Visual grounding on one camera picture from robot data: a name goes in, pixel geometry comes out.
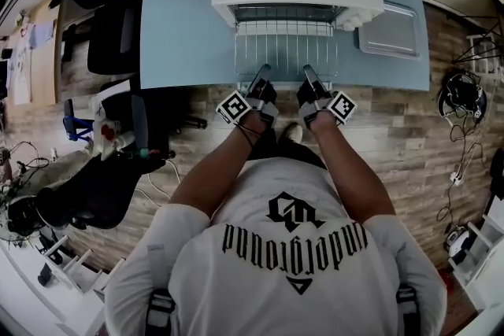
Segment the metal tray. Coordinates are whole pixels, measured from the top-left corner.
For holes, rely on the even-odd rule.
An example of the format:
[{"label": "metal tray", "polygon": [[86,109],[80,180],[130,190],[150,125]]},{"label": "metal tray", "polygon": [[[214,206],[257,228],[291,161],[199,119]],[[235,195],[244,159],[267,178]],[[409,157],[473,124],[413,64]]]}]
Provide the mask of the metal tray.
[{"label": "metal tray", "polygon": [[367,54],[420,59],[418,15],[409,7],[385,3],[385,11],[359,28],[359,47]]}]

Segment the white shoe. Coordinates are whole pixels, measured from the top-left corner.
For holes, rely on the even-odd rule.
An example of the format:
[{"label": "white shoe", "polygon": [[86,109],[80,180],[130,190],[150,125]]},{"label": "white shoe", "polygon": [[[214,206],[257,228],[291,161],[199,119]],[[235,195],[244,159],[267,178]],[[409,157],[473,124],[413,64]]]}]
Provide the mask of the white shoe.
[{"label": "white shoe", "polygon": [[282,138],[288,138],[294,143],[301,144],[302,127],[300,124],[293,122],[283,130]]}]

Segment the person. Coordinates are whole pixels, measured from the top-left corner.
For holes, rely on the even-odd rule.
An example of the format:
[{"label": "person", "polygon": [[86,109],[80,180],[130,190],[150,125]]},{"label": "person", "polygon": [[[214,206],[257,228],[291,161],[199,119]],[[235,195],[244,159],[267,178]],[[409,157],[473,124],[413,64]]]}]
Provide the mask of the person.
[{"label": "person", "polygon": [[401,284],[416,294],[415,333],[439,334],[446,288],[384,185],[331,113],[309,129],[325,164],[299,125],[276,144],[249,112],[187,174],[106,288],[112,336],[149,334],[159,286],[171,334],[404,334]]}]

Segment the backpack strap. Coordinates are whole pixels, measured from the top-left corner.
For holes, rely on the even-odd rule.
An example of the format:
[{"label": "backpack strap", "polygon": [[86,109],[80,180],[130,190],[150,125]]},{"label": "backpack strap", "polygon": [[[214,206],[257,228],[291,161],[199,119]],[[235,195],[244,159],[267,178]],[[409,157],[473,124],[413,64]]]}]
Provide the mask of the backpack strap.
[{"label": "backpack strap", "polygon": [[399,315],[404,322],[405,336],[420,335],[420,311],[418,309],[417,292],[407,284],[401,284],[395,295]]},{"label": "backpack strap", "polygon": [[154,291],[150,295],[147,308],[145,335],[169,336],[172,334],[171,315],[175,310],[175,303],[168,292],[169,270],[165,247],[163,245],[148,246],[147,257]]}]

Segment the black cable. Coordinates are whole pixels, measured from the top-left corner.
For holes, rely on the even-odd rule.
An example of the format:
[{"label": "black cable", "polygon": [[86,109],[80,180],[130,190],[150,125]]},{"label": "black cable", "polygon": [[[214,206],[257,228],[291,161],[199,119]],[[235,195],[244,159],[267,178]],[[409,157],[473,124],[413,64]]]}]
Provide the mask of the black cable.
[{"label": "black cable", "polygon": [[12,155],[12,153],[14,153],[17,149],[19,149],[23,144],[28,144],[30,145],[31,147],[33,147],[33,150],[35,151],[37,157],[39,156],[39,151],[37,150],[37,148],[35,146],[33,146],[33,144],[31,144],[30,142],[19,142],[17,143],[12,149],[9,150],[9,153]]},{"label": "black cable", "polygon": [[[472,127],[471,129],[468,129],[467,131],[465,130],[465,122],[467,121],[467,116],[468,116],[468,113],[466,113],[464,115],[464,121],[462,122],[462,126],[456,124],[454,126],[452,126],[451,128],[451,131],[450,131],[450,140],[452,142],[458,142],[460,140],[463,140],[464,141],[464,146],[462,147],[462,155],[461,155],[461,159],[460,159],[460,162],[459,162],[459,168],[458,168],[458,172],[464,172],[464,159],[465,159],[465,155],[466,154],[469,154],[469,152],[473,149],[474,146],[479,146],[480,147],[480,160],[481,160],[481,164],[483,165],[484,168],[486,168],[485,166],[485,163],[484,163],[484,160],[483,160],[483,145],[481,143],[478,143],[478,142],[474,142],[467,151],[465,151],[465,147],[467,146],[467,136],[471,135],[472,133],[474,133],[474,131],[476,130],[476,126],[477,124],[474,125],[474,127]],[[461,132],[462,132],[462,137],[460,138],[453,138],[453,132],[454,132],[454,129],[458,127]],[[448,203],[446,203],[439,211],[438,211],[438,214],[436,215],[435,219],[440,222],[440,221],[443,221],[444,219],[446,219],[446,217],[448,215],[450,215],[450,223],[448,224],[447,226],[447,229],[445,230],[445,234],[448,233],[448,231],[450,231],[451,229],[451,226],[453,225],[454,223],[454,215],[451,211],[451,197],[450,197],[450,191],[451,191],[451,188],[453,187],[453,185],[455,184],[455,181],[456,179],[451,183],[450,187],[448,188],[448,193],[447,193],[447,196],[448,196]]]},{"label": "black cable", "polygon": [[47,160],[45,157],[38,157],[36,160],[46,160],[47,164],[43,165],[42,167],[40,165],[38,167],[29,167],[29,165],[26,165],[29,168],[34,168],[34,171],[30,174],[30,176],[28,177],[28,179],[26,181],[24,181],[23,183],[20,183],[19,189],[21,189],[23,186],[25,186],[30,181],[30,179],[32,179],[32,176],[34,174],[36,174],[40,169],[43,169],[43,168],[47,167],[49,165],[49,163],[50,163],[49,160]]},{"label": "black cable", "polygon": [[[30,165],[33,161],[37,161],[37,165],[34,167],[33,165]],[[39,164],[39,161],[45,161],[46,164],[41,166]],[[50,161],[45,158],[45,157],[37,157],[37,158],[34,158],[33,160],[31,160],[29,163],[25,164],[24,166],[27,167],[27,168],[45,168],[49,165]]]},{"label": "black cable", "polygon": [[438,214],[435,216],[435,219],[439,222],[439,221],[443,221],[444,219],[446,219],[446,217],[448,215],[450,215],[450,224],[448,224],[448,227],[451,227],[451,224],[453,224],[454,222],[454,215],[453,213],[451,212],[451,197],[450,197],[450,191],[451,191],[451,188],[453,187],[453,185],[455,184],[455,181],[453,181],[450,185],[450,187],[448,188],[448,203],[446,203],[439,211],[438,211]]},{"label": "black cable", "polygon": [[474,73],[468,72],[468,71],[465,71],[465,74],[467,74],[467,76],[469,76],[474,83],[476,83],[477,85],[480,85],[480,82],[481,82],[480,76],[475,75]]},{"label": "black cable", "polygon": [[24,242],[24,241],[27,241],[28,239],[30,239],[32,237],[32,235],[30,234],[28,237],[23,237],[23,238],[18,238],[18,239],[6,239],[6,238],[2,238],[0,237],[0,239],[2,241],[5,241],[5,242]]},{"label": "black cable", "polygon": [[242,127],[241,125],[239,124],[235,124],[236,127],[239,129],[239,131],[241,131],[243,133],[243,136],[245,136],[246,140],[249,142],[250,144],[250,148],[253,149],[254,148],[254,145],[252,144],[251,140],[249,139],[249,137],[246,135],[246,132],[245,132],[245,128]]},{"label": "black cable", "polygon": [[251,133],[252,135],[255,135],[259,138],[261,137],[261,133],[259,133],[259,132],[253,131],[252,129],[249,129],[248,127],[244,127],[241,124],[235,124],[235,125],[236,125],[236,127],[239,127],[240,129],[242,129],[242,131],[247,131],[247,132]]},{"label": "black cable", "polygon": [[[460,108],[460,109],[464,112],[464,113],[463,113],[462,115],[460,115],[460,116],[459,116],[459,115],[458,115],[458,113],[457,113],[459,108]],[[462,119],[462,118],[465,118],[465,116],[469,113],[469,111],[468,111],[468,110],[467,110],[467,109],[466,109],[463,105],[459,105],[459,106],[455,107],[454,112],[455,112],[455,116],[457,117],[457,119]]]}]

